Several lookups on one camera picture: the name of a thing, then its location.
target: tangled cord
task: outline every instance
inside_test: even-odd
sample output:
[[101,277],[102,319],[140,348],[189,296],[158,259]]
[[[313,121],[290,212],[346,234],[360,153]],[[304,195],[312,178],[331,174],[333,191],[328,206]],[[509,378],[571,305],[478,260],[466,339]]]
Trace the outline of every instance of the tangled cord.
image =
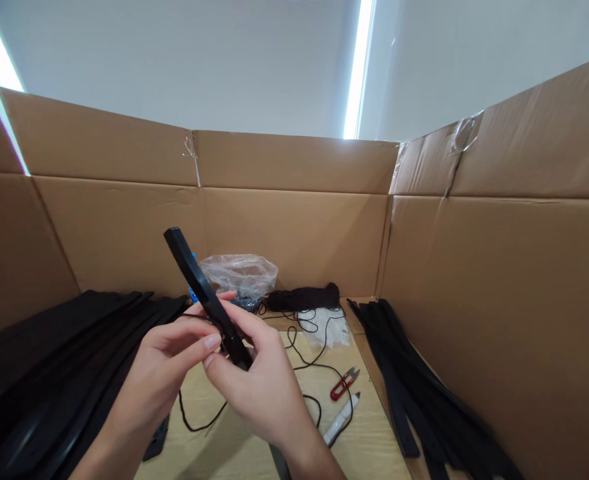
[[[264,313],[266,313],[266,307],[265,307],[265,302],[262,302],[259,310],[257,311],[258,315],[262,315]],[[323,341],[323,348],[321,349],[321,351],[319,352],[319,354],[314,358],[314,360],[312,360],[311,362],[308,362],[307,360],[305,360],[303,358],[303,355],[301,355],[301,352],[295,347],[295,341],[296,341],[296,332],[298,331],[296,329],[296,327],[290,326],[288,327],[288,331],[287,331],[287,336],[288,336],[288,341],[290,342],[290,345],[288,345],[287,347],[285,347],[285,349],[293,349],[296,354],[299,356],[299,358],[301,359],[301,361],[305,364],[302,365],[300,367],[295,367],[293,368],[294,371],[296,370],[303,370],[306,369],[308,367],[323,367],[323,368],[327,368],[330,369],[332,371],[334,371],[338,376],[340,381],[343,383],[343,385],[346,387],[346,390],[348,391],[348,400],[350,401],[350,417],[348,418],[348,421],[345,423],[345,425],[343,425],[343,427],[341,427],[341,429],[339,430],[339,432],[337,432],[337,434],[334,436],[334,438],[332,439],[332,441],[330,442],[330,444],[328,445],[328,448],[332,448],[332,446],[334,445],[334,442],[339,438],[339,435],[341,435],[341,433],[348,427],[348,425],[350,425],[350,422],[352,421],[352,414],[354,413],[354,405],[352,404],[352,394],[350,393],[350,387],[348,387],[348,383],[344,380],[343,375],[341,375],[341,373],[339,373],[339,371],[337,369],[335,369],[334,367],[330,366],[330,365],[325,365],[323,363],[317,363],[317,360],[319,360],[319,358],[321,357],[321,355],[323,355],[323,352],[326,349],[326,346],[328,345],[328,325],[330,324],[330,320],[335,320],[335,319],[342,319],[346,317],[346,313],[343,310],[343,308],[340,306],[337,309],[331,309],[331,311],[336,311],[339,312],[341,311],[343,313],[343,315],[341,315],[340,317],[329,317],[328,321],[326,322],[326,327],[324,329],[324,341]],[[193,315],[190,313],[183,313],[181,315],[182,317],[194,317],[194,318],[199,318],[202,320],[207,320],[209,321],[210,319],[208,317],[205,317],[204,315]],[[263,320],[266,319],[276,319],[276,318],[285,318],[288,320],[292,320],[292,321],[296,321],[299,324],[299,327],[306,332],[309,333],[314,333],[317,332],[319,330],[319,326],[313,322],[312,320],[316,317],[316,311],[314,312],[314,315],[310,318],[310,319],[299,319],[297,312],[293,311],[293,312],[283,312],[282,315],[275,315],[274,317],[263,317]],[[307,330],[305,329],[302,325],[301,322],[308,322],[311,323],[312,325],[314,325],[316,327],[315,330]],[[294,331],[294,337],[291,338],[290,336],[290,332]],[[316,428],[319,428],[319,425],[321,423],[321,414],[322,414],[322,409],[321,409],[321,404],[319,403],[319,400],[317,400],[316,398],[314,398],[311,395],[303,395],[304,398],[310,399],[312,401],[314,401],[316,403],[317,408],[319,409],[319,416],[316,419]],[[201,430],[205,430],[206,428],[210,427],[218,418],[219,415],[221,415],[221,412],[223,412],[223,409],[226,407],[226,405],[228,405],[228,402],[224,402],[224,404],[221,406],[221,408],[219,409],[219,412],[217,412],[217,414],[215,415],[215,417],[210,420],[206,425],[203,425],[202,427],[197,427],[197,428],[193,428],[190,426],[190,423],[188,423],[188,420],[186,418],[186,412],[184,410],[183,407],[183,396],[181,395],[181,389],[179,389],[179,408],[181,409],[181,417],[183,419],[183,423],[186,426],[186,428],[190,431],[190,432],[198,432]]]

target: clear tape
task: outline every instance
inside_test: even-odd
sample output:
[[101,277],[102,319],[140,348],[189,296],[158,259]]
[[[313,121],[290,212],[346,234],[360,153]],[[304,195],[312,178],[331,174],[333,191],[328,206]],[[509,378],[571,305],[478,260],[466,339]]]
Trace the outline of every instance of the clear tape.
[[406,155],[408,145],[410,145],[410,142],[402,142],[399,144],[399,152],[396,154],[396,163],[394,164],[394,171],[392,172],[392,181],[390,182],[390,190],[388,191],[388,194],[390,195],[394,193],[396,178],[399,175],[399,170],[401,170],[401,162],[403,160],[403,157]]
[[476,141],[477,135],[474,133],[474,126],[482,113],[483,110],[459,121],[450,145],[450,155],[465,152]]
[[201,179],[199,178],[199,161],[197,160],[197,150],[195,149],[195,138],[191,130],[186,130],[183,145],[185,145],[188,154],[182,153],[181,155],[184,157],[190,155],[195,161],[195,170],[197,171],[197,186],[200,187]]

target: blue object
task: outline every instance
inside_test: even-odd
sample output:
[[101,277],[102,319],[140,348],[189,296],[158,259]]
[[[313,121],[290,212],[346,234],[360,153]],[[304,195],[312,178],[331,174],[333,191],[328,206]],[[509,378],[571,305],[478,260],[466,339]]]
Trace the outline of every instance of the blue object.
[[[193,253],[193,259],[197,260],[197,254]],[[193,291],[192,287],[188,287],[188,292],[190,293],[190,298],[193,300],[193,305],[199,301],[195,292]]]

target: stack of black strips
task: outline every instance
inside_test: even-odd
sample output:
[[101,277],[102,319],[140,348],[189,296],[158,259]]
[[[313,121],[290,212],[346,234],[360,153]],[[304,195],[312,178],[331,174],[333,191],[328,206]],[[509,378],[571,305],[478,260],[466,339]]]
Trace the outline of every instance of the stack of black strips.
[[445,463],[477,480],[491,480],[493,475],[505,480],[522,479],[489,428],[441,383],[416,352],[388,302],[348,302],[364,327],[383,374],[392,423],[404,456],[420,456],[410,419],[432,480],[448,479]]
[[141,339],[186,297],[87,291],[0,332],[0,479],[66,479],[101,429]]

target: fingernail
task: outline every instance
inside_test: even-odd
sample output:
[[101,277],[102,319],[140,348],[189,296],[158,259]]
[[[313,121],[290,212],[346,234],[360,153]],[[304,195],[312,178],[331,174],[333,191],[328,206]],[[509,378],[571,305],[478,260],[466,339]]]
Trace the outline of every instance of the fingernail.
[[210,362],[215,358],[215,355],[216,353],[211,353],[205,358],[205,360],[203,361],[204,368],[208,368],[208,365],[210,365]]
[[211,333],[210,335],[208,335],[206,337],[206,339],[203,341],[203,343],[206,346],[206,349],[212,350],[219,343],[221,343],[221,335],[219,335],[218,333]]

